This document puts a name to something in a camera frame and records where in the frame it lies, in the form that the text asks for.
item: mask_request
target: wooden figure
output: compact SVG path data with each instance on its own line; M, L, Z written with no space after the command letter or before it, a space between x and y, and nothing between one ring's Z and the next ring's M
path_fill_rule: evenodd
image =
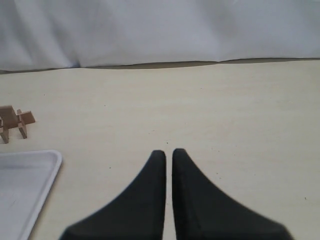
M0 136L4 143L9 142L9 129L19 128L24 139L27 138L27 124L36 122L31 111L22 112L18 109L15 113L11 105L0 106Z

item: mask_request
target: light wood surface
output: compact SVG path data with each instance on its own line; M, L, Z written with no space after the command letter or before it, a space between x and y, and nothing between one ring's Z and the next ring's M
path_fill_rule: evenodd
M0 152L55 149L64 158L31 240L57 240L107 204L154 149L167 155L163 239L174 240L174 148L297 240L319 239L320 61L196 65L0 75L0 104L37 121L27 139L12 129Z

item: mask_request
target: white plastic tray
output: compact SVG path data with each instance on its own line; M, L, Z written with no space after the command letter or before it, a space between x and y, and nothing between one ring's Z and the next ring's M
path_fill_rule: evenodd
M0 154L0 234L27 240L62 163L58 151Z

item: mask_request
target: black rubber pad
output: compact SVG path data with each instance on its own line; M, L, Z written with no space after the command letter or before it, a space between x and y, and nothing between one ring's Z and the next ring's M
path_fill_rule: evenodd
M155 150L138 176L116 199L93 215L69 226L60 239L161 240L166 181L165 153Z
M292 240L286 228L239 204L200 171L184 149L172 159L177 240Z

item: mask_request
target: white curtain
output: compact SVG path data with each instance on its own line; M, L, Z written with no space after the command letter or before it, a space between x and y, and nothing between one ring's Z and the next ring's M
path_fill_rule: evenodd
M319 0L1 0L0 70L319 58Z

